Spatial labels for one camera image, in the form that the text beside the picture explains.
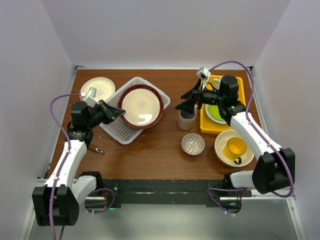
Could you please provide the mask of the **red rimmed cream plate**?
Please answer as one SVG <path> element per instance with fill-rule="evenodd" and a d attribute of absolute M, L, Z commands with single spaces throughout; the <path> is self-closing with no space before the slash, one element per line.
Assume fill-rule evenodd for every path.
<path fill-rule="evenodd" d="M 139 130 L 154 126 L 164 112 L 164 103 L 159 92 L 144 84 L 137 84 L 125 90 L 117 107 L 125 111 L 121 116 L 123 122 Z"/>

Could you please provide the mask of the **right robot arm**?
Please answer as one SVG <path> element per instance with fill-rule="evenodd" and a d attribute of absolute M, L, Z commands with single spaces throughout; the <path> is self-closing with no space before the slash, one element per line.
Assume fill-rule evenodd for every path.
<path fill-rule="evenodd" d="M 176 110 L 193 114 L 195 107 L 203 104 L 217 106 L 220 116 L 232 127 L 250 147 L 257 159 L 253 171 L 237 171 L 225 175 L 223 192 L 230 197 L 241 189 L 254 188 L 261 194 L 274 193 L 289 187 L 285 197 L 294 191 L 295 153 L 274 142 L 255 122 L 249 107 L 239 101 L 239 85 L 236 77 L 224 75 L 218 86 L 208 90 L 205 83 L 198 80 L 193 89 L 181 96 L 183 102 Z"/>

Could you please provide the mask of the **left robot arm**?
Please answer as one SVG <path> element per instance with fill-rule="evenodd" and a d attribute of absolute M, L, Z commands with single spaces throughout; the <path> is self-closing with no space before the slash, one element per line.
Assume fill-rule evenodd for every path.
<path fill-rule="evenodd" d="M 93 107 L 84 101 L 71 106 L 71 121 L 67 125 L 61 157 L 43 186 L 35 187 L 32 201 L 39 226 L 73 226 L 78 220 L 80 205 L 91 194 L 99 196 L 104 190 L 102 176 L 93 171 L 75 179 L 81 160 L 89 150 L 100 124 L 108 125 L 125 114 L 103 100 Z"/>

